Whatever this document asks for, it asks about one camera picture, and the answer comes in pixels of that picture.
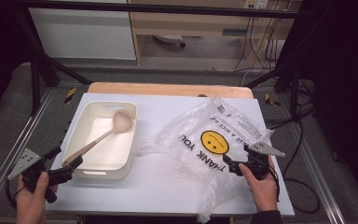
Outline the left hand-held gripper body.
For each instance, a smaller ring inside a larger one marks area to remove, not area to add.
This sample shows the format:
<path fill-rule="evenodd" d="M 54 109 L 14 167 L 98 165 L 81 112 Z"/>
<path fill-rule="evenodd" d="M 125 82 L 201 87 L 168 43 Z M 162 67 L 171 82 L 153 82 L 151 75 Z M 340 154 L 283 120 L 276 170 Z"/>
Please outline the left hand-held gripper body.
<path fill-rule="evenodd" d="M 45 154 L 40 156 L 33 152 L 31 149 L 24 149 L 18 161 L 12 166 L 10 173 L 7 175 L 7 198 L 10 203 L 15 203 L 15 196 L 18 191 L 11 195 L 10 181 L 17 177 L 22 176 L 22 181 L 28 189 L 34 189 L 36 182 L 41 172 L 47 170 Z"/>

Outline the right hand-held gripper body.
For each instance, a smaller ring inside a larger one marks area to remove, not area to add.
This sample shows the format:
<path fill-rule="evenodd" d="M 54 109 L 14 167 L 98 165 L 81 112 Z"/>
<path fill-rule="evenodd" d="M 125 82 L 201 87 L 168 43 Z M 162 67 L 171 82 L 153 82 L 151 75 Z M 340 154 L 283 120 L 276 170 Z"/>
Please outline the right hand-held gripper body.
<path fill-rule="evenodd" d="M 264 142 L 257 142 L 248 147 L 254 153 L 253 155 L 248 154 L 246 165 L 258 180 L 265 179 L 269 174 L 269 156 L 285 156 L 283 152 Z"/>

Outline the clear plastic bag yellow smiley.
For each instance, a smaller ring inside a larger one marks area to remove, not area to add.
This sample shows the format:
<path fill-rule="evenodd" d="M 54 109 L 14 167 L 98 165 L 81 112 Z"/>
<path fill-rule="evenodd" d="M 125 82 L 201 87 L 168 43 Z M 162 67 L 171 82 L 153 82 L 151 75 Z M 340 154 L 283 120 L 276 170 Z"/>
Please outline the clear plastic bag yellow smiley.
<path fill-rule="evenodd" d="M 223 155 L 246 165 L 244 145 L 266 143 L 272 134 L 255 118 L 255 103 L 234 106 L 214 97 L 168 122 L 138 153 L 164 154 L 171 174 L 206 183 L 198 214 L 198 221 L 205 223 L 219 203 L 239 191 L 240 176 L 228 171 Z"/>

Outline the white plastic bin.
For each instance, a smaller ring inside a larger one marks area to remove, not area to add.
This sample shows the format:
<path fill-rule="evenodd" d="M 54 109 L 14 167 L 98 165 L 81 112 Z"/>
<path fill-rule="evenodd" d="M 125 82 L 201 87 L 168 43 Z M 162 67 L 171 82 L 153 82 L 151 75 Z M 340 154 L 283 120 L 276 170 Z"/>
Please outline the white plastic bin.
<path fill-rule="evenodd" d="M 92 101 L 74 118 L 74 126 L 69 135 L 62 162 L 113 127 L 113 116 L 125 111 L 132 116 L 132 126 L 114 133 L 97 144 L 84 156 L 83 162 L 75 169 L 75 174 L 84 178 L 122 179 L 130 171 L 131 147 L 136 130 L 137 106 L 127 102 Z"/>

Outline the beige ladle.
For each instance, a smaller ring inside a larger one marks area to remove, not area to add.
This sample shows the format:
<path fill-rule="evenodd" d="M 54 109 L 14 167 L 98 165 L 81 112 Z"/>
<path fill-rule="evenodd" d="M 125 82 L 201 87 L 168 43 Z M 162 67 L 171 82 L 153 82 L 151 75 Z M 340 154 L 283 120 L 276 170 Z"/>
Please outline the beige ladle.
<path fill-rule="evenodd" d="M 97 144 L 104 140 L 107 136 L 114 133 L 122 133 L 128 130 L 132 126 L 132 116 L 131 114 L 125 111 L 118 111 L 113 116 L 113 127 L 110 131 L 104 133 L 99 136 L 96 140 L 93 140 L 86 146 L 79 149 L 77 152 L 73 153 L 67 159 L 65 159 L 62 163 L 63 167 L 68 167 L 72 162 L 84 156 L 87 152 L 89 152 L 92 148 L 94 148 Z"/>

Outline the person's right hand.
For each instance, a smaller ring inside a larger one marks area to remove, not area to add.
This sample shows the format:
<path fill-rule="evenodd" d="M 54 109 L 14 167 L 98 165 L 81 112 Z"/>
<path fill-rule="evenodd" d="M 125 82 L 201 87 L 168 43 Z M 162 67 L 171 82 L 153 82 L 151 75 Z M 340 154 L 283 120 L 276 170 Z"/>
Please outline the person's right hand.
<path fill-rule="evenodd" d="M 257 212 L 267 212 L 278 209 L 277 184 L 272 174 L 268 174 L 263 180 L 255 178 L 251 170 L 244 164 L 239 168 L 250 186 Z"/>

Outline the person's left hand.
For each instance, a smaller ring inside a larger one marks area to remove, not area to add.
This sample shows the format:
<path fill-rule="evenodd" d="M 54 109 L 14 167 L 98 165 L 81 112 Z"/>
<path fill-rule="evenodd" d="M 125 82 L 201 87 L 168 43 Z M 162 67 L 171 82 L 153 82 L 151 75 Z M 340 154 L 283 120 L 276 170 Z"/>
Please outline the person's left hand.
<path fill-rule="evenodd" d="M 51 186 L 49 184 L 49 175 L 47 172 L 42 172 L 38 177 L 34 189 L 28 189 L 22 181 L 22 176 L 19 177 L 18 194 L 15 196 L 18 209 L 31 207 L 45 207 L 45 193 L 50 189 L 53 193 L 58 191 L 58 186 Z"/>

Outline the yellow black tape strip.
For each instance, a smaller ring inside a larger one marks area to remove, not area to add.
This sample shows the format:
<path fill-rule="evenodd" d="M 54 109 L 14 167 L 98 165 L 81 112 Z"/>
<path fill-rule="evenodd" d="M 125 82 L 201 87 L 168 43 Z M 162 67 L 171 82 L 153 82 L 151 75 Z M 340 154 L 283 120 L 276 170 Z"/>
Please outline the yellow black tape strip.
<path fill-rule="evenodd" d="M 279 102 L 272 101 L 268 93 L 265 93 L 265 103 L 267 105 L 281 106 Z"/>
<path fill-rule="evenodd" d="M 67 105 L 67 104 L 70 104 L 73 96 L 75 95 L 76 93 L 76 88 L 72 88 L 68 91 L 66 97 L 65 97 L 65 100 L 64 100 L 64 103 Z"/>

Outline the black metal stand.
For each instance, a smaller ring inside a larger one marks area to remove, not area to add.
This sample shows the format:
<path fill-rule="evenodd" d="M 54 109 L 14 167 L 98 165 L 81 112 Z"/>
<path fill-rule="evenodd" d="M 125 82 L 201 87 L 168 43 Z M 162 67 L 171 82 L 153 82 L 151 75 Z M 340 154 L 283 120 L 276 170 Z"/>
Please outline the black metal stand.
<path fill-rule="evenodd" d="M 295 62 L 285 62 L 278 65 L 274 70 L 266 73 L 265 75 L 258 77 L 257 79 L 247 83 L 246 88 L 252 89 L 257 85 L 273 78 L 278 77 L 278 81 L 274 86 L 276 92 L 283 92 L 286 89 L 290 89 L 290 107 L 289 115 L 295 122 L 300 121 L 300 116 L 297 114 L 297 99 L 298 99 L 298 87 L 299 87 L 299 66 Z"/>
<path fill-rule="evenodd" d="M 44 50 L 42 41 L 39 38 L 37 30 L 34 26 L 34 21 L 26 7 L 18 7 L 12 9 L 12 14 L 16 19 L 18 26 L 21 28 L 23 35 L 27 41 L 27 46 L 30 48 L 31 55 L 31 80 L 32 80 L 32 96 L 33 116 L 41 107 L 41 87 L 40 78 L 42 77 L 49 87 L 57 87 L 60 84 L 56 71 L 59 70 L 67 76 L 82 84 L 91 84 L 92 81 L 82 77 L 76 72 L 70 70 L 68 67 L 51 58 Z"/>

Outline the white foam board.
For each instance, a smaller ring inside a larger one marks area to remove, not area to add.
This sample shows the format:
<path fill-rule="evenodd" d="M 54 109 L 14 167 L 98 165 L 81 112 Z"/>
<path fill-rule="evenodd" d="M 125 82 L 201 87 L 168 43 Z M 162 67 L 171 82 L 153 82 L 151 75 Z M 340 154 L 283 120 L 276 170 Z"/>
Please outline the white foam board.
<path fill-rule="evenodd" d="M 137 106 L 136 130 L 131 147 L 131 166 L 122 179 L 84 178 L 76 175 L 58 188 L 57 201 L 50 203 L 50 212 L 78 215 L 128 216 L 191 216 L 198 217 L 206 183 L 176 177 L 170 172 L 172 164 L 164 154 L 142 156 L 138 150 L 171 120 L 213 97 L 163 95 L 130 95 L 86 93 L 82 96 L 68 133 L 62 142 L 62 153 L 53 162 L 62 165 L 64 147 L 74 126 L 74 118 L 92 101 L 127 102 Z M 255 103 L 255 118 L 265 125 L 259 103 L 255 99 L 222 98 L 239 106 Z M 255 213 L 255 204 L 244 177 L 239 191 L 219 203 L 211 217 L 229 217 Z"/>

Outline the white cabinet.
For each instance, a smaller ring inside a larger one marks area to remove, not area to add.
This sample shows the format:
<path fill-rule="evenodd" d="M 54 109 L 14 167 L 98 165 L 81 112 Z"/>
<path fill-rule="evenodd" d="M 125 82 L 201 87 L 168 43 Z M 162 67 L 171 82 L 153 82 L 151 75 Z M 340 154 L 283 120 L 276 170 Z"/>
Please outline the white cabinet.
<path fill-rule="evenodd" d="M 53 58 L 135 60 L 128 12 L 30 8 Z"/>

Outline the white chair leg with caster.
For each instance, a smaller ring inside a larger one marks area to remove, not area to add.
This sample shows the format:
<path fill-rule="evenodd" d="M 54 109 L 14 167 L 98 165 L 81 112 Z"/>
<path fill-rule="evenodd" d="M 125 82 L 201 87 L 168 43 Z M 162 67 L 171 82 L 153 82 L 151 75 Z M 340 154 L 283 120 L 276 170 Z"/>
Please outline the white chair leg with caster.
<path fill-rule="evenodd" d="M 155 35 L 155 38 L 159 41 L 178 45 L 180 48 L 184 48 L 186 43 L 180 35 Z"/>

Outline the wooden desk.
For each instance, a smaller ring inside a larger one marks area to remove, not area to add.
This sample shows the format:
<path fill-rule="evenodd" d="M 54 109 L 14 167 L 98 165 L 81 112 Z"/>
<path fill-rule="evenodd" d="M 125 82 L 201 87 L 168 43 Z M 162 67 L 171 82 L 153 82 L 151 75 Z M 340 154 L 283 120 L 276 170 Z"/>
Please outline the wooden desk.
<path fill-rule="evenodd" d="M 243 7 L 245 0 L 128 1 L 131 4 L 248 9 Z M 284 10 L 288 7 L 297 9 L 299 4 L 292 3 L 291 0 L 268 0 L 267 9 Z M 254 62 L 267 44 L 267 38 L 271 35 L 284 40 L 294 22 L 292 19 L 139 12 L 132 12 L 130 17 L 137 63 L 143 63 L 144 57 L 158 56 L 156 52 L 144 51 L 145 39 L 153 35 L 180 35 L 191 53 L 196 50 L 196 40 L 215 40 L 218 44 L 211 47 L 207 52 L 209 55 L 219 55 L 231 61 L 244 56 Z"/>

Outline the black metal crossbar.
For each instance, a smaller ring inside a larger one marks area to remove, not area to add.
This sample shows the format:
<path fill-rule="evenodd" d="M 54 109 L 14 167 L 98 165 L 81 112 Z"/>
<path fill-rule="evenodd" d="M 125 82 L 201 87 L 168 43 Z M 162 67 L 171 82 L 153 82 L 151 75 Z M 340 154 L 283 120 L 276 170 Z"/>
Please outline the black metal crossbar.
<path fill-rule="evenodd" d="M 120 4 L 120 3 L 74 2 L 74 1 L 53 1 L 53 0 L 18 0 L 17 4 L 23 7 L 32 7 L 32 8 L 188 14 L 188 15 L 215 15 L 215 16 L 257 17 L 257 18 L 278 18 L 278 19 L 296 19 L 296 18 L 308 17 L 312 15 L 312 13 L 309 11 L 300 12 L 300 11 L 293 11 L 293 10 L 236 9 L 236 8 L 227 8 L 227 7 L 191 7 L 191 6 Z"/>

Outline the aluminium rail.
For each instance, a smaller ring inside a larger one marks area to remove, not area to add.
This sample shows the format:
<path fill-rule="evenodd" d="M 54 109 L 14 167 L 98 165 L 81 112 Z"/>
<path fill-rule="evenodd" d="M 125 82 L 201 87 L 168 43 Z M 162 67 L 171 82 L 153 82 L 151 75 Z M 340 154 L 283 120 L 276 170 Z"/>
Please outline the aluminium rail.
<path fill-rule="evenodd" d="M 299 144 L 299 152 L 302 155 L 307 170 L 310 174 L 312 183 L 324 207 L 324 211 L 330 220 L 330 223 L 345 224 L 345 218 L 342 215 L 339 206 L 337 205 L 337 202 L 327 184 L 326 179 L 324 178 L 321 168 L 311 153 L 309 144 L 307 143 L 306 138 L 301 136 L 303 131 L 301 130 L 300 123 L 292 123 L 291 128 L 293 133 L 296 135 L 296 138 L 301 141 Z"/>
<path fill-rule="evenodd" d="M 0 163 L 0 192 L 5 187 L 7 174 L 10 172 L 12 165 L 19 158 L 20 154 L 24 151 L 35 127 L 43 117 L 54 92 L 55 90 L 52 88 L 46 90 L 40 100 L 40 107 L 27 119 L 21 132 L 17 135 L 16 141 L 9 147 L 9 151 L 5 154 L 5 159 Z"/>

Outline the white wall socket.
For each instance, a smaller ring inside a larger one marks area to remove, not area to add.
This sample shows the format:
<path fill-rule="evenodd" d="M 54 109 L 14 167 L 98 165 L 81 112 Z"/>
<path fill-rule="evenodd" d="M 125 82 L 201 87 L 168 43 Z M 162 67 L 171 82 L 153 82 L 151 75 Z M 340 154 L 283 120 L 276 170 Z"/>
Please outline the white wall socket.
<path fill-rule="evenodd" d="M 269 3 L 269 0 L 245 0 L 244 8 L 248 9 L 265 9 Z"/>

